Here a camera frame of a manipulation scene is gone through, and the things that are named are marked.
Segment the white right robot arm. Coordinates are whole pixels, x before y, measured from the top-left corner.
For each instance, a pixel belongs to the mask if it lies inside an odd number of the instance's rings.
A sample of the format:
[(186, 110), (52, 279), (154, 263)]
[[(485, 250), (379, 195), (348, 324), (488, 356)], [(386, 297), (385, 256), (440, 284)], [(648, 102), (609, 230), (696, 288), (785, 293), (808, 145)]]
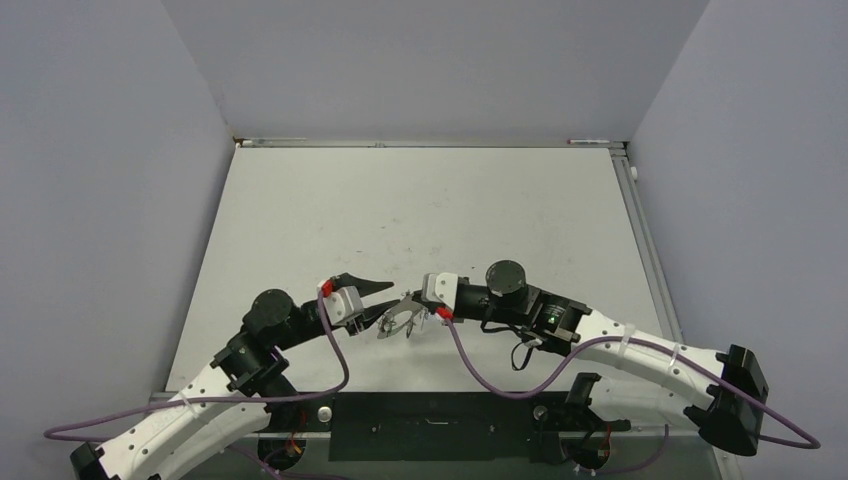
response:
[(607, 383), (601, 396), (589, 389), (568, 396), (566, 417), (579, 428), (599, 420), (651, 419), (693, 430), (735, 455), (758, 451), (769, 386), (748, 348), (733, 344), (719, 351), (649, 334), (529, 284), (524, 267), (512, 260), (492, 264), (482, 285), (454, 273), (429, 273), (411, 299), (446, 321), (494, 323), (567, 362), (581, 359), (637, 377), (635, 384)]

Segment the large steel carabiner keyring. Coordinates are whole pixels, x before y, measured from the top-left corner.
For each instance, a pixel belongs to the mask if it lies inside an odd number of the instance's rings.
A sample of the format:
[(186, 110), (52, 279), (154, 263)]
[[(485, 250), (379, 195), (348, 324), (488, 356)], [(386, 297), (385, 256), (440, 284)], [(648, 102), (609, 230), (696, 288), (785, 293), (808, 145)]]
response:
[(403, 333), (409, 337), (416, 325), (426, 313), (426, 307), (415, 300), (413, 295), (406, 295), (397, 304), (383, 312), (377, 320), (377, 338), (388, 339)]

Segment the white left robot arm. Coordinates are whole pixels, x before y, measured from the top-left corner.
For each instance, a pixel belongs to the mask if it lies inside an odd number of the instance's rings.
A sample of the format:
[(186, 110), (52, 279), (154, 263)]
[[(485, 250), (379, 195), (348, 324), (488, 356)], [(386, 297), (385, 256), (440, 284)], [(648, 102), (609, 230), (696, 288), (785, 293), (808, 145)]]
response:
[[(333, 332), (356, 335), (393, 307), (387, 301), (364, 307), (363, 298), (393, 287), (342, 273), (320, 283), (314, 300), (297, 305), (280, 289), (260, 293), (242, 319), (236, 335), (211, 362), (171, 400), (143, 408), (145, 418), (119, 436), (101, 443), (87, 441), (70, 456), (78, 479), (160, 479), (164, 463), (202, 430), (204, 460), (236, 438), (219, 422), (231, 408), (239, 410), (237, 430), (247, 432), (249, 405), (274, 430), (296, 421), (298, 404), (331, 396), (346, 386), (350, 370)], [(285, 350), (326, 337), (342, 366), (344, 381), (324, 391), (302, 393), (285, 377)]]

